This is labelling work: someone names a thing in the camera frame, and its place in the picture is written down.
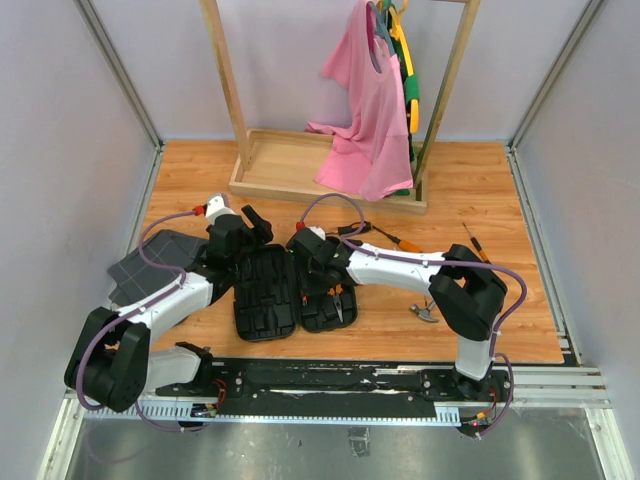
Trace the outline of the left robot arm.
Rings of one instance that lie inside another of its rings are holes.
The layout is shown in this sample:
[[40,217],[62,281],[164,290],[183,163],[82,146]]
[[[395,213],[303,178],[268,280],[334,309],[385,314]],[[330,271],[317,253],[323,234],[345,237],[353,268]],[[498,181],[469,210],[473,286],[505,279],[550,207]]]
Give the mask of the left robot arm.
[[124,412],[141,394],[179,384],[190,394],[214,383],[213,357],[187,342],[153,352],[164,333],[208,308],[233,286],[241,261],[273,239],[272,225],[249,205],[235,213],[223,193],[190,210],[209,225],[208,241],[176,278],[138,302],[117,310],[98,307],[87,317],[64,374],[81,405]]

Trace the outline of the orange black pliers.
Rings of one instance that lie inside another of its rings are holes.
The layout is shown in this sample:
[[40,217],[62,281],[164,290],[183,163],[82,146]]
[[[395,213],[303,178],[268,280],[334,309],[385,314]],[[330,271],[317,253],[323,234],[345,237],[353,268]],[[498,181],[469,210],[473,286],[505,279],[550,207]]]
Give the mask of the orange black pliers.
[[342,293],[343,293],[343,287],[341,284],[338,284],[335,287],[331,287],[328,291],[328,295],[331,297],[333,301],[333,305],[335,307],[338,319],[341,323],[344,322],[342,299],[341,299]]

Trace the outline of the claw hammer black grip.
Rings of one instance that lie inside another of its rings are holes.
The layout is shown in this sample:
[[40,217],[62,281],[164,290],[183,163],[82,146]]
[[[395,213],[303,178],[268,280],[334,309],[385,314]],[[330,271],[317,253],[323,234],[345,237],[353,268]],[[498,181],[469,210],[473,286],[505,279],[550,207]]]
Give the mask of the claw hammer black grip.
[[435,301],[433,299],[424,298],[424,305],[419,306],[413,304],[410,307],[410,311],[420,320],[427,323],[438,323],[439,319],[433,315],[433,309],[435,308]]

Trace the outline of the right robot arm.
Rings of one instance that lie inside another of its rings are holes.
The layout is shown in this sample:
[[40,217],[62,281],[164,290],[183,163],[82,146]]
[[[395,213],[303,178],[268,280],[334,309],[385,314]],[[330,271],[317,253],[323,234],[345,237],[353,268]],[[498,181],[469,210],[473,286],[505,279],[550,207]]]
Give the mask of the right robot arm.
[[507,287],[467,247],[454,244],[446,252],[435,253],[393,251],[304,227],[286,248],[308,287],[381,285],[431,297],[457,335],[455,392],[474,400],[487,391],[495,324]]

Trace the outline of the black plastic tool case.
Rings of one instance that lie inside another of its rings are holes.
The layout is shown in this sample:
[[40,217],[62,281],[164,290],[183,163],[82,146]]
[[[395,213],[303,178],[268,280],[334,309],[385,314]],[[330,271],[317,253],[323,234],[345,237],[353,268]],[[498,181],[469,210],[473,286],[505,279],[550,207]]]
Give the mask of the black plastic tool case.
[[[344,322],[338,319],[329,290],[303,290],[293,255],[282,245],[266,245],[242,260],[234,285],[238,336],[248,342],[286,338],[297,327],[310,333],[352,325],[358,317],[354,286],[341,294]],[[302,304],[301,297],[308,296]]]

